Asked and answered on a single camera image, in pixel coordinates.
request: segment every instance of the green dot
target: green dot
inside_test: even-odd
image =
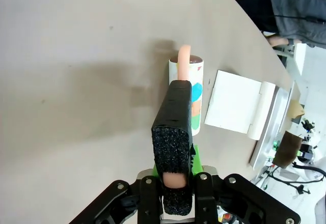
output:
[[[200,114],[192,117],[192,129],[197,130],[200,124]]]

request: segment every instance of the white paper roll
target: white paper roll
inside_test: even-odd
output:
[[[189,80],[193,86],[192,90],[192,134],[195,136],[200,130],[204,62],[200,57],[191,55],[189,63]],[[178,79],[178,64],[174,58],[169,60],[169,84]]]
[[[252,123],[248,129],[248,137],[253,140],[259,140],[266,123],[267,115],[273,99],[275,91],[275,84],[269,82],[262,82],[260,87],[260,97],[257,103],[257,109],[254,114]]]

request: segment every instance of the green plastic piece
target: green plastic piece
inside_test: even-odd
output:
[[[203,172],[204,170],[203,170],[202,164],[200,162],[198,145],[194,145],[194,148],[195,148],[196,155],[194,156],[194,163],[193,163],[192,172],[193,172],[193,175],[195,176],[198,173]],[[156,169],[156,165],[154,165],[154,167],[153,167],[152,175],[155,176],[155,177],[158,177],[158,172],[157,172],[157,169]]]

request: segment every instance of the person's arm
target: person's arm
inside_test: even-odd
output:
[[[268,37],[266,37],[266,39],[272,47],[289,44],[289,39],[280,37],[279,35],[268,36]],[[295,39],[293,41],[293,43],[298,44],[298,43],[301,43],[301,41],[298,39]]]

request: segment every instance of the table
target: table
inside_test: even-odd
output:
[[[2,223],[67,223],[152,167],[150,127],[182,44],[205,62],[194,143],[221,177],[255,175],[255,142],[203,124],[217,70],[291,86],[234,0],[0,0],[0,33]]]

